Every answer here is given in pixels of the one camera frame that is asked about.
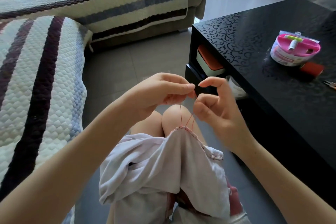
white fabric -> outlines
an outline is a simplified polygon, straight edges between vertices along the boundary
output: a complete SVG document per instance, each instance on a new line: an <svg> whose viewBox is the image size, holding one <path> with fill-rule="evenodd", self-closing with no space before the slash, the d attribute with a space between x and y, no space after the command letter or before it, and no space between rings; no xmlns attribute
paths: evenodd
<svg viewBox="0 0 336 224"><path fill-rule="evenodd" d="M204 146L186 127L167 138L125 136L100 167L100 203L115 203L115 224L164 223L169 193L182 189L197 211L211 217L177 207L173 222L249 223L245 213L230 217L222 161L221 151Z"/></svg>

forearm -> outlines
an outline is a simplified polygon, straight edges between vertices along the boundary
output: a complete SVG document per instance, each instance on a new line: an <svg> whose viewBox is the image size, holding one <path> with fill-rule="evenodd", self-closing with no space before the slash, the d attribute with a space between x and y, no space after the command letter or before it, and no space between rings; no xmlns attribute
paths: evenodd
<svg viewBox="0 0 336 224"><path fill-rule="evenodd" d="M271 196L288 224L336 223L336 211L256 144L241 159Z"/></svg>
<svg viewBox="0 0 336 224"><path fill-rule="evenodd" d="M61 223L86 182L135 124L118 99L0 204L0 223Z"/></svg>

hand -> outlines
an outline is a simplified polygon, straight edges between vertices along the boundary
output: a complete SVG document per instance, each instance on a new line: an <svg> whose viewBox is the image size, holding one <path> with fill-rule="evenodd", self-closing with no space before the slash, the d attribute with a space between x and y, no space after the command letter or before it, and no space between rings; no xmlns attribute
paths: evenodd
<svg viewBox="0 0 336 224"><path fill-rule="evenodd" d="M217 137L233 153L240 156L256 145L246 126L228 82L223 78L208 77L200 87L214 86L218 96L200 94L194 104L195 115L214 129Z"/></svg>
<svg viewBox="0 0 336 224"><path fill-rule="evenodd" d="M195 85L182 76L157 73L131 88L120 99L138 122L146 119L160 104L178 104L187 96L193 98L194 88Z"/></svg>

coffee table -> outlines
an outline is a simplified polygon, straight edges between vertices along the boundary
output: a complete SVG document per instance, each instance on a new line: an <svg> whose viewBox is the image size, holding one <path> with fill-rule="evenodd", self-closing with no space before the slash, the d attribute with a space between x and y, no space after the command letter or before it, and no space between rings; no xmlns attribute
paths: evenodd
<svg viewBox="0 0 336 224"><path fill-rule="evenodd" d="M311 80L270 57L280 30L320 40L312 61L325 66ZM196 61L204 44L247 92L237 101L255 138L288 170L336 208L336 12L306 0L286 0L194 24L185 77L206 75ZM216 94L212 87L196 93Z"/></svg>

glossy floor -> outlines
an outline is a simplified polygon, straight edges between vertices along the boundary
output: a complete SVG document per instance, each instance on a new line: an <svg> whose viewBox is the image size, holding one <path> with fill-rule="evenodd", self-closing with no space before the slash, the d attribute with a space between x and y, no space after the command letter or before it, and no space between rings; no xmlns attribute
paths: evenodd
<svg viewBox="0 0 336 224"><path fill-rule="evenodd" d="M201 21L249 10L283 0L207 0ZM115 48L94 55L87 60L83 80L88 90L83 114L86 126L109 103L138 82L157 72L184 76L188 62L191 32L171 33ZM184 105L191 110L191 99ZM159 112L167 107L161 106ZM225 171L233 186L239 190L241 202L252 223L286 223L279 210L246 167L240 166L233 155L218 142L212 129L205 123L199 126L209 146L225 154ZM108 207L98 203L99 171L91 178L76 205L75 223L105 224Z"/></svg>

